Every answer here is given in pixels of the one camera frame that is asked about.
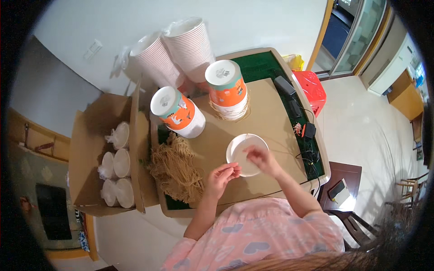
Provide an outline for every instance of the woman's hand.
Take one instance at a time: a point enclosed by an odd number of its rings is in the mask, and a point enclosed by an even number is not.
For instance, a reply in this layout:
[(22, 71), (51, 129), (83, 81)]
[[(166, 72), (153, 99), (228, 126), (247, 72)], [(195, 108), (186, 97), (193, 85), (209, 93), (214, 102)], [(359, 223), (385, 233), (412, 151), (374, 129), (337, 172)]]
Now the woman's hand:
[(243, 152), (247, 153), (247, 159), (265, 174), (277, 178), (282, 173), (282, 168), (269, 150), (250, 145)]
[(226, 189), (227, 183), (240, 176), (241, 167), (238, 163), (223, 164), (211, 171), (208, 176), (204, 197), (219, 200)]

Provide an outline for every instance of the paper cup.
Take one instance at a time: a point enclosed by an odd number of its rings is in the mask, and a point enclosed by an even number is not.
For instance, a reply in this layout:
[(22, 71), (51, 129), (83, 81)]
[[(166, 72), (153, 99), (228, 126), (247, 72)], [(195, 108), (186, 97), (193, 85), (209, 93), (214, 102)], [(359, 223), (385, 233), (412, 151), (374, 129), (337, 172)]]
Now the paper cup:
[(218, 106), (235, 106), (246, 96), (240, 66), (232, 60), (214, 62), (207, 68), (205, 78), (210, 87), (210, 100)]
[(105, 180), (102, 185), (101, 197), (108, 207), (118, 207), (119, 201), (116, 198), (116, 184), (112, 180)]
[(126, 149), (119, 149), (113, 159), (113, 169), (116, 176), (124, 178), (131, 175), (130, 154)]
[(204, 82), (206, 68), (215, 62), (215, 56), (202, 18), (174, 22), (163, 35), (171, 55), (187, 77), (194, 83)]
[(173, 87), (159, 89), (151, 99), (151, 112), (172, 130), (182, 130), (193, 120), (195, 106)]
[(248, 110), (247, 98), (248, 96), (245, 95), (240, 103), (230, 107), (219, 106), (213, 102), (212, 105), (213, 108), (217, 112), (219, 112), (220, 116), (228, 120), (237, 120), (239, 118), (242, 118), (247, 113)]
[(243, 152), (250, 145), (268, 149), (267, 143), (255, 134), (241, 134), (235, 137), (226, 149), (226, 161), (228, 163), (238, 162), (238, 165), (241, 166), (240, 176), (242, 177), (255, 176), (261, 172), (256, 165), (247, 160), (247, 153)]
[(106, 152), (102, 157), (101, 165), (98, 167), (99, 177), (103, 180), (116, 178), (115, 170), (113, 169), (114, 155), (111, 152)]
[(161, 32), (144, 36), (131, 49), (130, 57), (150, 75), (160, 87), (172, 86), (182, 88), (186, 79), (184, 72), (176, 65), (161, 38)]
[(119, 150), (122, 148), (127, 149), (128, 143), (129, 143), (129, 136), (130, 136), (130, 126), (128, 122), (123, 121), (119, 123), (115, 130), (116, 134), (116, 141), (113, 142), (113, 147), (115, 150)]
[(122, 178), (116, 182), (116, 198), (123, 208), (133, 208), (134, 192), (130, 179)]
[(204, 114), (199, 110), (199, 108), (197, 108), (197, 106), (194, 104), (194, 108), (195, 108), (195, 113), (193, 116), (193, 119), (191, 121), (191, 123), (180, 130), (172, 130), (175, 133), (179, 134), (182, 137), (185, 138), (195, 138), (198, 137), (205, 129), (205, 124), (206, 124), (206, 120), (205, 120), (205, 116)]

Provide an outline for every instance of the wooden cabinet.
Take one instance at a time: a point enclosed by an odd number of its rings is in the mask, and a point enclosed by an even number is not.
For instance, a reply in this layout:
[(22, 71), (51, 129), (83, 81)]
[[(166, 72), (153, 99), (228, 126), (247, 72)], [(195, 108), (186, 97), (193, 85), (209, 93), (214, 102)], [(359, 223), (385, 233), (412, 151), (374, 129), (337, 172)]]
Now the wooden cabinet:
[(424, 102), (420, 91), (413, 85), (413, 79), (405, 70), (393, 83), (392, 92), (387, 94), (389, 104), (398, 109), (409, 120), (413, 120), (424, 111)]

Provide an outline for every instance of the door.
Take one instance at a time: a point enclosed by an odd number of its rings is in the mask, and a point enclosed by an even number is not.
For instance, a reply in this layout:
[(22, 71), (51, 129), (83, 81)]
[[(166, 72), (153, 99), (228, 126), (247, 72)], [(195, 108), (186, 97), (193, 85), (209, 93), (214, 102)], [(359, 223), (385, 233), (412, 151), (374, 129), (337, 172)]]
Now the door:
[(377, 33), (386, 9), (386, 0), (364, 0), (330, 75), (351, 73)]

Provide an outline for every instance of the string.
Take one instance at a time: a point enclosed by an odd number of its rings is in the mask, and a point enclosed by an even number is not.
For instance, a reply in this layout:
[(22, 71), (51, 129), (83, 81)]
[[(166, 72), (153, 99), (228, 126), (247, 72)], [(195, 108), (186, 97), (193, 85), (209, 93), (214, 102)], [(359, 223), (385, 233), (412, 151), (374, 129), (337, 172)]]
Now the string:
[(249, 95), (249, 92), (247, 89), (246, 89), (246, 95), (247, 95), (246, 104), (245, 104), (244, 108), (242, 109), (242, 111), (240, 113), (236, 114), (235, 117), (237, 115), (241, 115), (241, 114), (243, 114), (243, 115), (242, 115), (242, 117), (237, 118), (237, 119), (227, 118), (227, 116), (231, 116), (231, 114), (218, 111), (218, 109), (214, 106), (214, 103), (211, 101), (211, 99), (209, 101), (209, 104), (210, 104), (211, 108), (217, 112), (217, 115), (215, 116), (217, 119), (224, 120), (224, 121), (233, 121), (233, 122), (237, 123), (239, 121), (242, 121), (242, 120), (248, 118), (250, 116), (250, 114), (252, 113), (251, 108), (250, 108), (250, 95)]

